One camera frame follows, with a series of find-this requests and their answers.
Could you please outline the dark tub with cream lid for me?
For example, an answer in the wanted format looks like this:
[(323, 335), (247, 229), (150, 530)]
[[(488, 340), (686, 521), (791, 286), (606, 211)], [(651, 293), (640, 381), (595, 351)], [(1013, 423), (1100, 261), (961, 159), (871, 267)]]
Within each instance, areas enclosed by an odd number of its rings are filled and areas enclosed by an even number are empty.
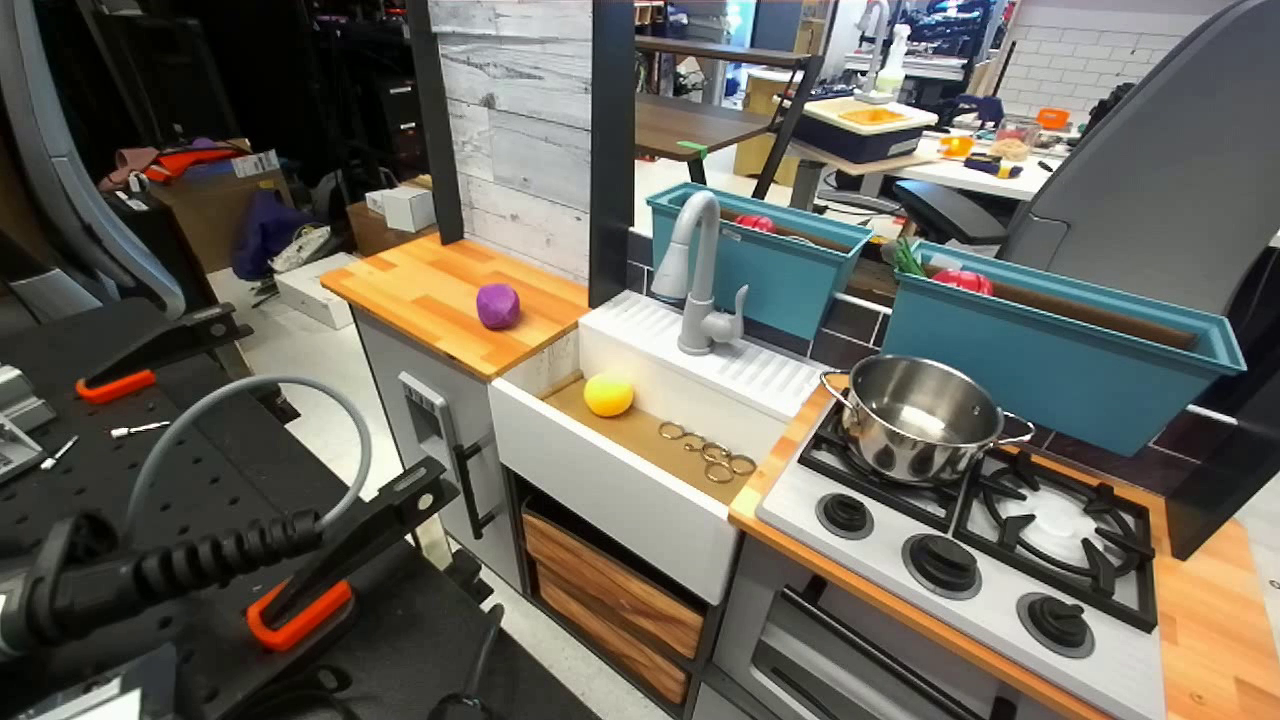
[(867, 164), (915, 152), (925, 129), (938, 119), (901, 102), (828, 97), (805, 104), (794, 138), (845, 161)]

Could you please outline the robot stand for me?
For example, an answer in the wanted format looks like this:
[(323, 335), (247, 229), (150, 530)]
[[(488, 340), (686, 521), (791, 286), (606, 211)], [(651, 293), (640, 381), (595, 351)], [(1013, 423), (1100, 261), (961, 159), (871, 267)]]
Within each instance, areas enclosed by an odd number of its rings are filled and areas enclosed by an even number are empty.
[[(23, 372), (56, 418), (35, 433), (46, 448), (79, 441), (51, 470), (0, 487), (0, 560), (37, 551), (54, 524), (96, 512), (124, 519), (152, 437), (111, 439), (111, 427), (175, 416), (225, 374), (207, 357), (160, 370), (154, 387), (109, 405), (76, 396), (86, 373), (157, 328), (163, 315), (127, 300), (0, 334), (0, 363)], [(221, 404), (166, 456), (132, 544), (146, 550), (266, 523), (285, 511), (332, 507), (346, 483), (256, 400)], [(401, 542), (351, 577), (353, 607), (317, 641), (271, 653), (251, 635), (246, 609), (296, 571), (285, 561), (173, 600), (47, 653), (0, 665), (0, 720), (59, 691), (170, 650), (161, 680), (182, 720), (342, 717), (426, 720), (448, 694), (472, 691), (508, 720), (595, 720), (550, 671), (444, 571)]]

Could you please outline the white table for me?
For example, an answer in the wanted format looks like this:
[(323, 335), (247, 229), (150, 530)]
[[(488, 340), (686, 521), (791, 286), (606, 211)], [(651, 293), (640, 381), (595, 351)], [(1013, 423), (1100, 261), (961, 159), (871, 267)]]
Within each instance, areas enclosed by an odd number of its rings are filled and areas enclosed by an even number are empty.
[(943, 136), (927, 131), (922, 136), (915, 152), (916, 156), (924, 158), (925, 161), (897, 170), (888, 170), (887, 176), (910, 181), (924, 181), (952, 190), (1027, 202), (1037, 195), (1050, 178), (1051, 172), (1071, 151), (1065, 142), (1059, 142), (1051, 149), (1034, 149), (1028, 160), (1021, 163), (1024, 170), (1018, 178), (1000, 179), (995, 176), (964, 167), (960, 159), (945, 158), (940, 142), (947, 138), (950, 138), (950, 135)]

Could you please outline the black stove knob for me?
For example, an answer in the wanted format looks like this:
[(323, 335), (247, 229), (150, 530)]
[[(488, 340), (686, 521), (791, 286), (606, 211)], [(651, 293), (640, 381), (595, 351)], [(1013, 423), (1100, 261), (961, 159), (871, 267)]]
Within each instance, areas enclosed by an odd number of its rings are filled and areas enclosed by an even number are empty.
[(815, 518), (829, 533), (846, 541), (864, 541), (874, 530), (870, 510), (851, 495), (828, 493), (820, 497)]
[(972, 600), (982, 588), (977, 557), (946, 536), (916, 533), (901, 548), (902, 564), (927, 591), (946, 600)]
[(1016, 601), (1023, 628), (1048, 651), (1068, 659), (1085, 659), (1094, 652), (1094, 634), (1084, 609), (1044, 593), (1027, 593)]

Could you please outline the toy oven door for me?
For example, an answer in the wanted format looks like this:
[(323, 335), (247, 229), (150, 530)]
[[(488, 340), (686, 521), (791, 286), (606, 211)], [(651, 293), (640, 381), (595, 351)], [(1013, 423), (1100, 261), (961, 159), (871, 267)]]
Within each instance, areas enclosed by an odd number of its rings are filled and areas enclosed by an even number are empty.
[(950, 720), (785, 602), (792, 587), (986, 720), (1020, 720), (1001, 682), (823, 577), (749, 541), (739, 556), (714, 664), (778, 720)]

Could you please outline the purple plush ball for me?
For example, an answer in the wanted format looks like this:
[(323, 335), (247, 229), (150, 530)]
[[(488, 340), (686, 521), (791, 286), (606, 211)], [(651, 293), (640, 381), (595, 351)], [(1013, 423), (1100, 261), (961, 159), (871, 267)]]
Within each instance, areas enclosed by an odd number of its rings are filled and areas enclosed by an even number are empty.
[(520, 323), (522, 316), (521, 300), (516, 288), (508, 283), (481, 286), (475, 297), (476, 314), (489, 331), (506, 331)]

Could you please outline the wooden crate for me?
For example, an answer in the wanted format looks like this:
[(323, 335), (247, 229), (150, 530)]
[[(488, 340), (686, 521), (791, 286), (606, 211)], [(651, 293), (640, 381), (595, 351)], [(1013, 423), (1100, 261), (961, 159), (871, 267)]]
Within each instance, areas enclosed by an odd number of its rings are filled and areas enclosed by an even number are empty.
[(710, 605), (568, 510), (521, 509), (535, 601), (678, 716), (695, 693)]

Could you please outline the flat white box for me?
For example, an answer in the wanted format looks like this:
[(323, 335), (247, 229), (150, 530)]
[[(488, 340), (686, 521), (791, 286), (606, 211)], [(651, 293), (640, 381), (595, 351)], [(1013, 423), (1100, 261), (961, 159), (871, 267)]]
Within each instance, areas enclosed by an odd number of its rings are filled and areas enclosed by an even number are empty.
[(288, 307), (310, 316), (315, 322), (340, 331), (353, 323), (349, 305), (320, 282), (329, 272), (348, 266), (358, 259), (347, 252), (335, 252), (275, 277), (280, 300)]

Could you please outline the blue cloth bag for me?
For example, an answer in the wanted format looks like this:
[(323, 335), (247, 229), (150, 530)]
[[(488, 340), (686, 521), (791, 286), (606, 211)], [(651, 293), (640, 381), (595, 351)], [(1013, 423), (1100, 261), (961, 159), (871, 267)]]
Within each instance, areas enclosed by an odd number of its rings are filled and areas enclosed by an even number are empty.
[(255, 190), (230, 255), (230, 269), (242, 281), (269, 278), (270, 261), (293, 242), (298, 228), (312, 223), (312, 215), (285, 205), (275, 191)]

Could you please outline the steel pot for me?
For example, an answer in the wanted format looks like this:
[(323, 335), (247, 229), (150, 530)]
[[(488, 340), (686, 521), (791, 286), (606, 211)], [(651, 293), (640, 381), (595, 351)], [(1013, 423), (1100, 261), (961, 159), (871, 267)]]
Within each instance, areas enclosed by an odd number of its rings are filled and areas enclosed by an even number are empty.
[(819, 380), (836, 402), (850, 452), (901, 486), (960, 482), (997, 445), (1036, 433), (970, 377), (924, 357), (877, 354)]

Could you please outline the small teal planter box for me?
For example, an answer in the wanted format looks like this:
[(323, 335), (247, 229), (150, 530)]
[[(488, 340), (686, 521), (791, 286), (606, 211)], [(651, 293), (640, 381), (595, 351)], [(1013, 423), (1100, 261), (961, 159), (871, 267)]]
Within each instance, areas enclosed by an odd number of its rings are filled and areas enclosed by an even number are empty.
[[(646, 199), (652, 211), (654, 272), (682, 205), (699, 190), (709, 188), (686, 182)], [(746, 284), (745, 319), (812, 340), (833, 296), (845, 290), (873, 236), (872, 229), (722, 190), (709, 191), (718, 197), (721, 209), (716, 309), (732, 311), (736, 291)], [(776, 233), (733, 224), (742, 214), (768, 215)]]

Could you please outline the cardboard box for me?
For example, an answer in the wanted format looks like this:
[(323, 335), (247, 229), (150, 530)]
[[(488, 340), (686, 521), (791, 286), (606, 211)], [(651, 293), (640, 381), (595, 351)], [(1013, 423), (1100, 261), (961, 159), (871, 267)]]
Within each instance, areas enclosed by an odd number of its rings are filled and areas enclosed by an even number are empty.
[(166, 184), (152, 183), (150, 192), (174, 211), (206, 274), (230, 265), (250, 204), (259, 192), (274, 193), (288, 208), (294, 205), (274, 150), (192, 167)]

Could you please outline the grey device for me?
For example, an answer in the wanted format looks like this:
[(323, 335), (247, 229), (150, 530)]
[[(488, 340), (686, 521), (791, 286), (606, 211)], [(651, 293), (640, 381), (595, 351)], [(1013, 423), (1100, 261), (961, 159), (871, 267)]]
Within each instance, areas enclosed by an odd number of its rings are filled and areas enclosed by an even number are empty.
[(54, 407), (37, 396), (23, 372), (0, 365), (0, 486), (49, 457), (49, 452), (35, 439), (35, 432), (56, 416)]

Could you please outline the large teal planter box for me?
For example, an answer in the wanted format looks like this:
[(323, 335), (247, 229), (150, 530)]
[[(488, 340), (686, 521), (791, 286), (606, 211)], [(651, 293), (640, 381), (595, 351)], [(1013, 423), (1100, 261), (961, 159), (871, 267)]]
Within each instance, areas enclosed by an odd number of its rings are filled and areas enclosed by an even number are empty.
[[(1061, 436), (1132, 456), (1245, 359), (1226, 318), (927, 241), (933, 272), (983, 275), (992, 295), (899, 275), (886, 354), (928, 357), (984, 387), (1002, 409)], [(1179, 346), (1001, 296), (1028, 291), (1070, 309), (1181, 333)]]

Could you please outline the black stove burner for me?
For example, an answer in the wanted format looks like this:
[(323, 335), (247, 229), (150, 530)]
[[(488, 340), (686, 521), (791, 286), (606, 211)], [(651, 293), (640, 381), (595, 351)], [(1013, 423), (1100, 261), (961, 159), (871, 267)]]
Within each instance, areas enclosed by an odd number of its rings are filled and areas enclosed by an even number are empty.
[(947, 486), (910, 486), (879, 474), (847, 447), (841, 434), (840, 411), (833, 404), (803, 446), (797, 462), (824, 478), (819, 498), (845, 493), (863, 501), (874, 518), (872, 533), (888, 529), (890, 523), (900, 519), (945, 536), (957, 534), (965, 525), (972, 497), (964, 480)]
[(1158, 625), (1149, 510), (1108, 483), (991, 454), (969, 473), (954, 536), (1139, 632)]

